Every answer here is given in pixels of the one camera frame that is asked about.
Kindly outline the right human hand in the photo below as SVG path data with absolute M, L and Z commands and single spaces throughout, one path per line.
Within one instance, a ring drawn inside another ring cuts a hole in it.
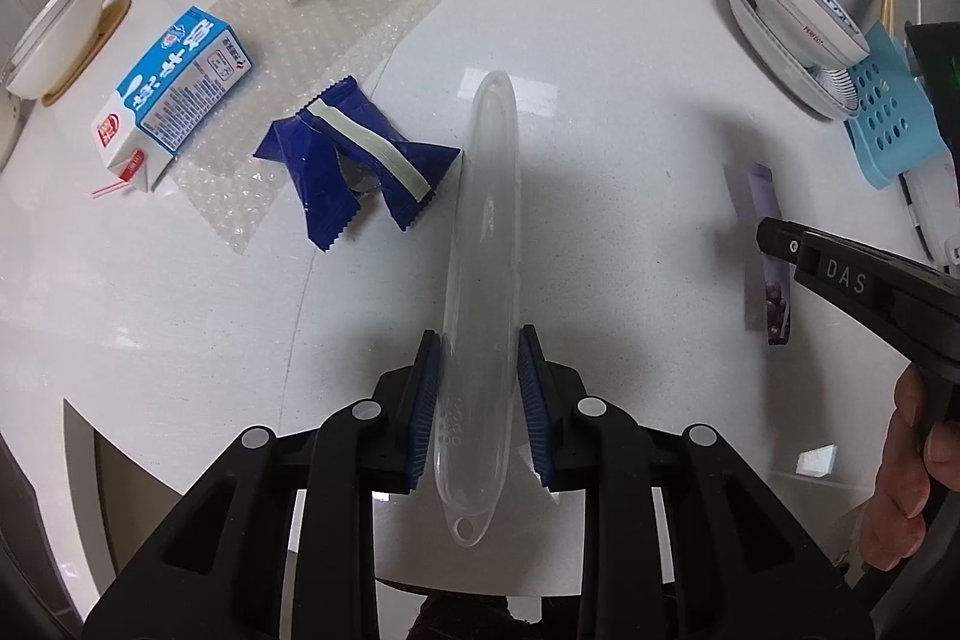
M 896 381 L 893 403 L 874 493 L 859 533 L 864 564 L 882 572 L 921 548 L 926 537 L 921 513 L 931 497 L 932 480 L 957 492 L 960 476 L 957 422 L 937 422 L 928 435 L 919 434 L 926 392 L 916 367 L 908 365 Z

